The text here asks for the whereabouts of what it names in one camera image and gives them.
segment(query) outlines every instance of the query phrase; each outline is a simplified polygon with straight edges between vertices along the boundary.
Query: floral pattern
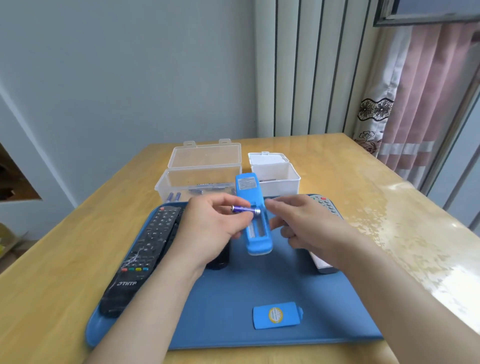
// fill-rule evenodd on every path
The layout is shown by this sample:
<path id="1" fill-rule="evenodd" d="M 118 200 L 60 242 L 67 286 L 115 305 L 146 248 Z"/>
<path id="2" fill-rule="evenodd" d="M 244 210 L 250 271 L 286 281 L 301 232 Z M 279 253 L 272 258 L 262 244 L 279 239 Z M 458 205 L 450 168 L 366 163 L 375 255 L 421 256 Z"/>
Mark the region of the floral pattern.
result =
<path id="1" fill-rule="evenodd" d="M 354 141 L 357 142 L 363 149 L 365 149 L 370 154 L 374 154 L 377 151 L 377 144 L 375 143 L 375 132 L 367 130 L 361 132 L 358 138 L 354 138 Z"/>
<path id="2" fill-rule="evenodd" d="M 372 100 L 371 98 L 364 99 L 360 104 L 358 113 L 358 119 L 365 121 L 368 119 L 374 119 L 375 121 L 381 121 L 388 118 L 392 111 L 393 101 L 389 98 L 382 98 L 379 101 Z"/>

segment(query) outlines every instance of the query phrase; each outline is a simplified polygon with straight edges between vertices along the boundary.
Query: plastic container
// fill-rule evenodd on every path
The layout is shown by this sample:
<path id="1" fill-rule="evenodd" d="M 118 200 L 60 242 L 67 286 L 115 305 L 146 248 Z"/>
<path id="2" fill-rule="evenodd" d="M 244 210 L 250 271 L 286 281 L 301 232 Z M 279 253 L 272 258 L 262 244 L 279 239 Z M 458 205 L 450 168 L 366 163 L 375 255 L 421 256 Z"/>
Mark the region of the plastic container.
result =
<path id="1" fill-rule="evenodd" d="M 301 177 L 282 153 L 249 153 L 248 159 L 264 197 L 297 194 Z"/>
<path id="2" fill-rule="evenodd" d="M 163 202 L 188 201 L 199 194 L 227 192 L 235 194 L 235 177 L 241 174 L 241 144 L 220 139 L 218 144 L 198 146 L 194 141 L 173 148 L 168 168 L 155 185 Z"/>

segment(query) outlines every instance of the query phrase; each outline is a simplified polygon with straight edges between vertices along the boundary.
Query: silver label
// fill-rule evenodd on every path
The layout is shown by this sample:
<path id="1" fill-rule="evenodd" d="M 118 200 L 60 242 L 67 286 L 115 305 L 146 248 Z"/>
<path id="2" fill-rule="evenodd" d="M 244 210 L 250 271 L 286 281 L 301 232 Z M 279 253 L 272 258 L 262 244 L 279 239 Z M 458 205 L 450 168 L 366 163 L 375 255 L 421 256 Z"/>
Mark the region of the silver label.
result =
<path id="1" fill-rule="evenodd" d="M 239 189 L 240 190 L 249 190 L 251 188 L 257 188 L 257 182 L 255 177 L 247 177 L 239 179 Z"/>

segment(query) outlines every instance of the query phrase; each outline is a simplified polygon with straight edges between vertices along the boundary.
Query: round yellow sticker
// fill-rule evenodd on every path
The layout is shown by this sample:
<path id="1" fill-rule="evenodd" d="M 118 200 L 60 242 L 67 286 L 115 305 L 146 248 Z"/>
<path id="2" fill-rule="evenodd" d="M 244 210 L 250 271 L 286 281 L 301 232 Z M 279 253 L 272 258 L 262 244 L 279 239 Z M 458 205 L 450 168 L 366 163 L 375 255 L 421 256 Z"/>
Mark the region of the round yellow sticker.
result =
<path id="1" fill-rule="evenodd" d="M 278 307 L 272 307 L 270 311 L 268 311 L 268 318 L 274 324 L 278 324 L 283 320 L 283 312 Z"/>

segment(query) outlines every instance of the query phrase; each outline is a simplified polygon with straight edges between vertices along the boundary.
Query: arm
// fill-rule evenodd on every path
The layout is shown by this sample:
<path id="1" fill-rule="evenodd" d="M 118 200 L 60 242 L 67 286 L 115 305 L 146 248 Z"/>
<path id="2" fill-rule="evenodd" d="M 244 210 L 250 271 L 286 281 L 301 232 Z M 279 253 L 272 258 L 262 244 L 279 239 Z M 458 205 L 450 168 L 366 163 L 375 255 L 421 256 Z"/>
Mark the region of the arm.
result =
<path id="1" fill-rule="evenodd" d="M 229 194 L 190 199 L 175 240 L 147 282 L 92 351 L 87 364 L 161 363 L 185 301 L 205 265 L 246 228 L 251 212 L 224 215 L 222 206 L 250 206 Z"/>
<path id="2" fill-rule="evenodd" d="M 400 363 L 480 363 L 480 336 L 369 238 L 306 195 L 265 206 L 293 248 L 344 272 Z"/>

